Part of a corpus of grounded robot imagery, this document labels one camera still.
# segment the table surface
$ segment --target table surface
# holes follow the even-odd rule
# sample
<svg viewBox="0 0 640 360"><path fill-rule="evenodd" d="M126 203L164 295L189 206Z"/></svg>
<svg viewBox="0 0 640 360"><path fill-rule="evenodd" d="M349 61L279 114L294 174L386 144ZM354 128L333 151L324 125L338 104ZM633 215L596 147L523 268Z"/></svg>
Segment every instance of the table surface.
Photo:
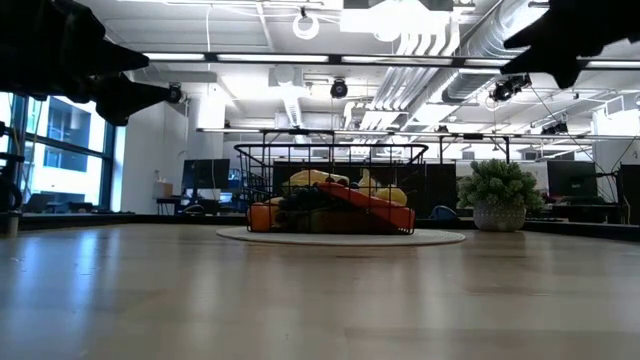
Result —
<svg viewBox="0 0 640 360"><path fill-rule="evenodd" d="M0 240L0 359L632 359L640 247L251 244L122 225Z"/></svg>

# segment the wire basket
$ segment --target wire basket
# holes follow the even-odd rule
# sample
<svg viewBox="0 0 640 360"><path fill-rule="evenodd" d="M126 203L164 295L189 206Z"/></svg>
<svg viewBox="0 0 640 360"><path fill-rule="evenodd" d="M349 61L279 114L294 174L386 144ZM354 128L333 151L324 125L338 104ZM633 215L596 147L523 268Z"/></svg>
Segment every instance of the wire basket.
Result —
<svg viewBox="0 0 640 360"><path fill-rule="evenodd" d="M252 232L413 234L426 145L239 144Z"/></svg>

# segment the red object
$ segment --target red object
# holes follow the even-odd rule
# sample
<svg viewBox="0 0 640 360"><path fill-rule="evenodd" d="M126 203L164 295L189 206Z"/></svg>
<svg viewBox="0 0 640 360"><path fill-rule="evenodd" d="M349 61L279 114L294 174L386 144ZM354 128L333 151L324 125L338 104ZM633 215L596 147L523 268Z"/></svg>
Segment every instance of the red object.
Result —
<svg viewBox="0 0 640 360"><path fill-rule="evenodd" d="M359 208L369 209L373 215L397 226L399 229L410 230L414 227L415 211L397 202L379 199L375 196L367 196L358 190L346 188L338 183L320 183L318 188L333 196L347 200Z"/></svg>
<svg viewBox="0 0 640 360"><path fill-rule="evenodd" d="M247 212L249 218L249 224L251 225L251 231L254 232L268 232L271 228L269 222L270 206L263 203L254 203Z"/></svg>

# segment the ceiling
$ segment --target ceiling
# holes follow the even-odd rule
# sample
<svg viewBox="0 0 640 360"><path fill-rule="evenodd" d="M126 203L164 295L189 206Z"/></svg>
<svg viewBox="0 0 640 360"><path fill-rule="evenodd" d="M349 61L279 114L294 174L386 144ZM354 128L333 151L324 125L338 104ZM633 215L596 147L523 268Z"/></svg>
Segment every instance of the ceiling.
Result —
<svg viewBox="0 0 640 360"><path fill-rule="evenodd" d="M191 52L207 51L206 17L209 6L166 5L153 2L124 2L118 0L80 0L88 5L107 27L112 41L142 52ZM461 17L461 34L468 31L490 9L496 0L476 0L473 12ZM309 12L327 16L320 20L320 31L312 40L298 38L292 31L292 14L299 10L274 8L263 2L266 15L264 25L256 6L215 6L209 13L211 51L214 52L290 52L290 53L350 53L390 54L397 50L399 41L382 42L372 34L342 33L337 22L342 1L324 1L321 9ZM609 46L604 57L637 58L638 46L620 43ZM278 98L270 98L268 65L212 64L159 64L147 71L180 74L183 72L214 72L226 85L239 112L235 117L273 118L285 111L285 104ZM310 97L300 99L302 112L326 112L343 114L349 101L367 101L385 79L387 68L302 66L305 81L311 83ZM329 95L334 77L343 77L349 85L349 98L332 100ZM487 131L492 124L501 124L503 132L523 132L529 124L544 119L552 112L571 108L569 127L572 132L590 130L590 110L602 102L589 98L607 99L615 91L640 89L640 75L634 72L584 72L574 89L560 91L553 79L546 75L533 75L538 95L545 100L540 104L538 96L525 91L513 101L489 111L484 105L487 91L469 100L477 106L463 106L452 112L454 131Z"/></svg>

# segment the ceiling lamp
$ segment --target ceiling lamp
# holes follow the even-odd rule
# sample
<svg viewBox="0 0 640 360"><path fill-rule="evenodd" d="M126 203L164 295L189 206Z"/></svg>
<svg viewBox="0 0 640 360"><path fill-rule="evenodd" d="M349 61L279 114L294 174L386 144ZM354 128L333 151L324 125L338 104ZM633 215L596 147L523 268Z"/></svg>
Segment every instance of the ceiling lamp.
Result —
<svg viewBox="0 0 640 360"><path fill-rule="evenodd" d="M509 76L507 80L498 81L496 87L489 93L489 97L495 102L509 101L522 89L531 85L529 74Z"/></svg>
<svg viewBox="0 0 640 360"><path fill-rule="evenodd" d="M556 122L552 125L545 126L540 132L540 135L556 135L569 133L569 127L564 121Z"/></svg>
<svg viewBox="0 0 640 360"><path fill-rule="evenodd" d="M304 19L311 19L311 27L306 30L300 28L300 22ZM318 36L320 32L320 22L318 18L314 15L307 15L307 10L302 7L300 9L300 14L296 16L293 20L293 33L303 40L311 40L314 37Z"/></svg>

